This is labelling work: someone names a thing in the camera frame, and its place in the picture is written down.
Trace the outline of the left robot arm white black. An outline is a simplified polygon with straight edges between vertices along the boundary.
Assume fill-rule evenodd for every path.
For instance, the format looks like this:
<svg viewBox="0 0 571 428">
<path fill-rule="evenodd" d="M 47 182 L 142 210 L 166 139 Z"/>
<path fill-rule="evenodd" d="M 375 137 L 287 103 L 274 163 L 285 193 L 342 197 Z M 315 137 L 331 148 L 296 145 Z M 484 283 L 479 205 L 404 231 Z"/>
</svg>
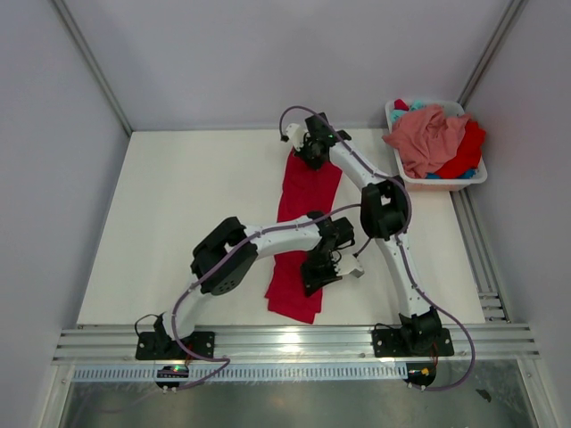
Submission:
<svg viewBox="0 0 571 428">
<path fill-rule="evenodd" d="M 340 253 L 352 245 L 354 232 L 348 218 L 333 220 L 321 211 L 269 226 L 246 226 L 236 217 L 224 219 L 194 248 L 186 289 L 153 324 L 153 351 L 167 358 L 181 356 L 205 297 L 233 291 L 260 259 L 305 253 L 300 267 L 304 297 L 346 276 L 362 276 L 357 257 Z"/>
</svg>

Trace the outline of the crimson red t shirt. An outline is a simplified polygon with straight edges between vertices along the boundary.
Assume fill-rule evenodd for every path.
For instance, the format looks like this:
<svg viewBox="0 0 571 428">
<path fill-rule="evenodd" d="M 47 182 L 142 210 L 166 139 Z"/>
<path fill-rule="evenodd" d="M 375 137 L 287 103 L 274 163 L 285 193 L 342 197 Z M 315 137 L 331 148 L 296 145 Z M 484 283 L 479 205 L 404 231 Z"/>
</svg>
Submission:
<svg viewBox="0 0 571 428">
<path fill-rule="evenodd" d="M 277 220 L 293 220 L 310 211 L 328 213 L 333 207 L 341 176 L 342 171 L 332 164 L 313 170 L 301 158 L 289 154 Z M 322 292 L 315 292 L 310 297 L 304 294 L 301 265 L 306 259 L 303 251 L 275 256 L 273 276 L 265 298 L 270 312 L 311 325 L 321 312 Z"/>
</svg>

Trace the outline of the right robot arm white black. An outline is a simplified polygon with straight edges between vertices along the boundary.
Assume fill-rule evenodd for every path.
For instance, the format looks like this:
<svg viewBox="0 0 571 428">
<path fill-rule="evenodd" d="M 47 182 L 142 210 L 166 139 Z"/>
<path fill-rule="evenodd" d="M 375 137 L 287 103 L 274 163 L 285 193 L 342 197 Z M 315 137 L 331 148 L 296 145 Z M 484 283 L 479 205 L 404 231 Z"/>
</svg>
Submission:
<svg viewBox="0 0 571 428">
<path fill-rule="evenodd" d="M 343 130 L 334 130 L 323 113 L 309 116 L 302 127 L 288 125 L 282 132 L 309 168 L 331 163 L 360 190 L 360 224 L 385 258 L 399 303 L 401 327 L 397 343 L 409 355 L 444 351 L 448 343 L 434 303 L 419 287 L 410 259 L 408 231 L 411 201 L 398 177 L 391 177 L 369 160 Z"/>
</svg>

